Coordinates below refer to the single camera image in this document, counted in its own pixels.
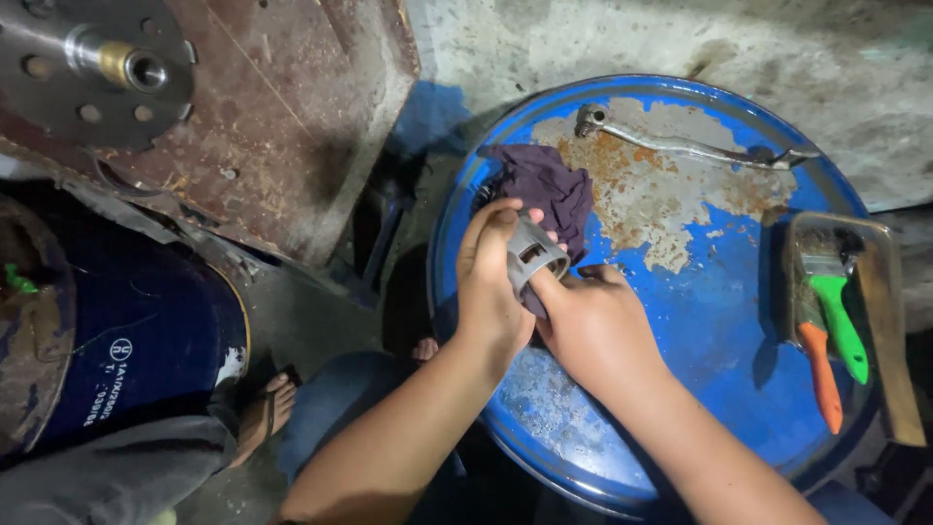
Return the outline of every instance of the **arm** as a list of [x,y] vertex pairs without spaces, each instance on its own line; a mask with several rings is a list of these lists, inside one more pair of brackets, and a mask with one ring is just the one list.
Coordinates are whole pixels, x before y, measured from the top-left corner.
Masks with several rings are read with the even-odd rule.
[[567,373],[658,464],[693,516],[707,525],[824,524],[670,373],[624,277],[608,265],[579,272],[583,280],[564,284],[547,272],[532,277],[550,316],[538,330]]
[[521,206],[497,201],[470,222],[457,260],[456,334],[309,461],[279,521],[400,523],[408,516],[535,328],[506,274],[506,243]]

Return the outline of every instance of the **foot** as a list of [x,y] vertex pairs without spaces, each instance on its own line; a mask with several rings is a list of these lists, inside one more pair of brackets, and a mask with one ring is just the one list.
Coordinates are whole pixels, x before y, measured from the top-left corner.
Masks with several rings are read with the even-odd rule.
[[[243,412],[239,446],[231,467],[242,465],[269,435],[279,432],[291,416],[291,408],[295,404],[295,385],[288,380],[288,374],[279,374],[273,378],[262,394]],[[274,414],[271,432],[268,428],[270,408]]]
[[434,340],[434,337],[425,337],[418,341],[418,346],[411,351],[411,358],[420,364],[424,364],[434,357],[439,349],[438,342]]

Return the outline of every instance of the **peeling paint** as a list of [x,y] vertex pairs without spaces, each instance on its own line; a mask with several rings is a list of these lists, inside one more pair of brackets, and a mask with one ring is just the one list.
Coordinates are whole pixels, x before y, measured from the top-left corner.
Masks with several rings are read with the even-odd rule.
[[[609,108],[615,119],[648,133],[744,151],[735,145],[729,129],[695,108],[656,102],[645,111],[642,102],[623,97],[611,99]],[[572,168],[590,171],[594,211],[603,236],[617,250],[648,243],[645,266],[649,269],[658,265],[679,273],[687,266],[687,245],[693,235],[685,226],[710,224],[705,204],[761,222],[766,210],[786,206],[797,188],[788,171],[736,171],[721,163],[639,148],[604,133],[576,138],[575,122],[576,115],[543,121],[532,137],[557,148]]]

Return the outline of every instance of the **dark blue barrel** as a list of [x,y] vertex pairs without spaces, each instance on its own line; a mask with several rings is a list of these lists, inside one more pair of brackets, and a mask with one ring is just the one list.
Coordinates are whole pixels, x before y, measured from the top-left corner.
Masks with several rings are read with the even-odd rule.
[[57,404],[24,415],[36,423],[20,451],[203,413],[221,368],[235,374],[248,355],[244,308],[226,278],[190,252],[104,220],[41,217],[66,260],[56,278],[74,282],[58,299],[75,305],[74,325],[59,328],[73,330],[74,344],[36,364],[68,363],[57,389],[36,382],[36,395],[57,394]]
[[[467,155],[438,219],[428,272],[439,337],[456,326],[454,267],[471,207],[501,168],[485,147],[553,146],[593,178],[580,264],[624,268],[671,371],[766,462],[812,489],[864,434],[878,398],[872,382],[860,387],[834,363],[844,421],[839,435],[827,429],[809,363],[784,343],[773,311],[783,301],[781,227],[796,210],[866,216],[865,207],[825,156],[778,172],[664,154],[603,133],[574,137],[577,113],[590,103],[643,132],[719,148],[815,149],[744,97],[682,78],[594,78],[540,94]],[[544,348],[518,355],[481,419],[512,459],[581,504],[643,518],[658,501],[656,468]]]

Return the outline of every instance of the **hand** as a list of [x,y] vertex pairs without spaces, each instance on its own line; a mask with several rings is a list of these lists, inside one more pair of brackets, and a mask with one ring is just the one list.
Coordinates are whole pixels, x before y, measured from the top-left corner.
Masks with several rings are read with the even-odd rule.
[[[466,228],[456,265],[459,320],[454,337],[501,351],[503,374],[535,330],[535,316],[515,298],[506,271],[506,244],[520,209],[520,199],[501,199],[481,209]],[[529,215],[534,222],[544,218],[536,208]]]
[[532,288],[548,310],[537,328],[557,361],[596,399],[618,395],[625,383],[669,376],[648,315],[625,277],[608,264],[578,269],[563,284],[537,272]]

